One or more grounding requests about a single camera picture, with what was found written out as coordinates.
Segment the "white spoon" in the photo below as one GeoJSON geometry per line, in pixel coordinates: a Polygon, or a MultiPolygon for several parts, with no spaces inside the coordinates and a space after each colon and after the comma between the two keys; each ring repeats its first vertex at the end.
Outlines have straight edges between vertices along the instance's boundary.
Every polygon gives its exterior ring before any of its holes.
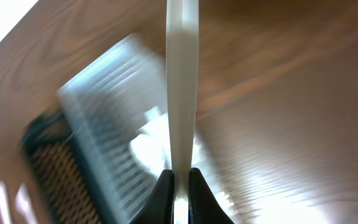
{"type": "Polygon", "coordinates": [[[135,163],[158,179],[161,172],[172,168],[168,114],[154,106],[144,113],[146,124],[130,141],[129,150],[135,163]]]}
{"type": "Polygon", "coordinates": [[[167,106],[176,198],[187,198],[193,153],[199,64],[199,1],[168,0],[167,106]]]}

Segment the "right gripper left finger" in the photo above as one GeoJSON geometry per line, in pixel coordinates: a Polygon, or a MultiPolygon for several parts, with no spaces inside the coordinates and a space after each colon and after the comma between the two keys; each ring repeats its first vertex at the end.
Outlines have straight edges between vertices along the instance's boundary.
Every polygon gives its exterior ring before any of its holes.
{"type": "Polygon", "coordinates": [[[173,172],[163,170],[145,205],[131,224],[172,224],[174,183],[173,172]]]}

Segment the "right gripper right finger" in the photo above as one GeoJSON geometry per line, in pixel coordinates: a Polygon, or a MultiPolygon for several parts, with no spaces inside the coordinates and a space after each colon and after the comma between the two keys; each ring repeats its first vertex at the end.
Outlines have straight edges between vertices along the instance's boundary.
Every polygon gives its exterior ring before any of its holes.
{"type": "Polygon", "coordinates": [[[234,224],[215,199],[198,168],[189,175],[189,221],[191,224],[234,224]]]}

